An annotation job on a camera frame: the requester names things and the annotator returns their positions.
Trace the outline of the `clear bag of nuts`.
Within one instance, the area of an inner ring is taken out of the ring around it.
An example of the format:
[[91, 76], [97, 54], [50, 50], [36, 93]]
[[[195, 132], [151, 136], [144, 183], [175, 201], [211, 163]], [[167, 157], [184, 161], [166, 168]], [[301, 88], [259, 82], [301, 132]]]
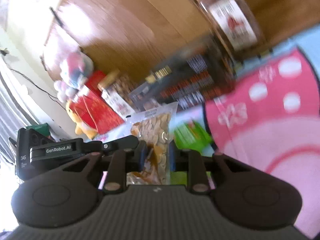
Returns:
[[147, 154], [141, 172], [127, 174], [129, 184], [166, 185], [169, 183], [169, 144], [173, 136], [169, 124], [175, 117], [178, 103], [173, 102], [127, 118], [127, 130], [147, 144]]

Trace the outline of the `green snack packet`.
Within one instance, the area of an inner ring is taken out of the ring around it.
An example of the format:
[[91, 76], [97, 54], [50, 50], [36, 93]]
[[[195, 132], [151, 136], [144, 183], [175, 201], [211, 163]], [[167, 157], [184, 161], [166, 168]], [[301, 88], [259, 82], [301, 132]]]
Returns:
[[180, 150], [190, 149], [201, 153], [214, 141], [198, 122], [191, 120], [174, 129], [174, 142]]

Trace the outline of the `yellow plush toy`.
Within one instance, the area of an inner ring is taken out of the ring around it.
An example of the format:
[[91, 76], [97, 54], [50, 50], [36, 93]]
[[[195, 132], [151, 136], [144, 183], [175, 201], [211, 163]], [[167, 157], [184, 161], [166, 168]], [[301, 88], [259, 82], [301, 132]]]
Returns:
[[93, 139], [98, 133], [95, 129], [88, 126], [85, 122], [83, 122], [80, 117], [70, 109], [71, 100], [66, 102], [66, 112], [70, 119], [75, 123], [75, 134], [81, 135], [85, 134], [88, 139]]

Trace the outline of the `peanut jar gold lid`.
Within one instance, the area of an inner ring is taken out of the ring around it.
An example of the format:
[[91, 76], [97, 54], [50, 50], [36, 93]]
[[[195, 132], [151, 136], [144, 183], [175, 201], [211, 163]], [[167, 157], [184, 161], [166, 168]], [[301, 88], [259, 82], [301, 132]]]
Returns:
[[101, 97], [123, 120], [136, 112], [136, 107], [129, 97], [136, 87], [130, 77], [118, 69], [109, 72], [98, 83]]

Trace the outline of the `black sheep-print box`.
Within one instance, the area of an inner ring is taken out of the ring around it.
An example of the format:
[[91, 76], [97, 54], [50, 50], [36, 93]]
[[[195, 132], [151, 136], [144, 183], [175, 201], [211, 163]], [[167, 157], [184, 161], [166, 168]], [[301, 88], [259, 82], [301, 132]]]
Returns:
[[213, 34], [190, 42], [154, 66], [129, 97], [140, 110], [178, 102], [180, 109], [201, 105], [234, 89], [231, 59]]

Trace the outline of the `pink blue plush toy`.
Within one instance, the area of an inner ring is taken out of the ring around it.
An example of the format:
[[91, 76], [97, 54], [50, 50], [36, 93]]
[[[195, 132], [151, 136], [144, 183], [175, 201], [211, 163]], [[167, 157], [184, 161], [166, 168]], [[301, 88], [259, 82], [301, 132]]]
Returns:
[[72, 100], [93, 74], [93, 61], [80, 50], [73, 51], [60, 63], [61, 80], [54, 82], [57, 98], [64, 103]]

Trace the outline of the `wooden headboard panel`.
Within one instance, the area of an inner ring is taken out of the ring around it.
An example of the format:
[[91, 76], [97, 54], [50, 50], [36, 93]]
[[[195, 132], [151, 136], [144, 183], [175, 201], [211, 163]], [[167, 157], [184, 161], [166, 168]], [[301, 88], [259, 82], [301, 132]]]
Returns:
[[[265, 42], [242, 59], [319, 23], [319, 0], [245, 1]], [[96, 68], [118, 68], [139, 81], [151, 67], [210, 31], [192, 0], [61, 0], [56, 13], [63, 25], [52, 24], [41, 57], [53, 80], [60, 78], [60, 62], [81, 47]]]

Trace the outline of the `walnut jar gold lid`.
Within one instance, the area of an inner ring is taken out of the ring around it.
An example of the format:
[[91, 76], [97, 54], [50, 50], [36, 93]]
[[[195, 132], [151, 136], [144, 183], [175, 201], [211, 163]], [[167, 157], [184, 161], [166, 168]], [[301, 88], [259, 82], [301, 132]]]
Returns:
[[211, 22], [212, 29], [235, 56], [264, 41], [263, 32], [245, 0], [193, 0]]

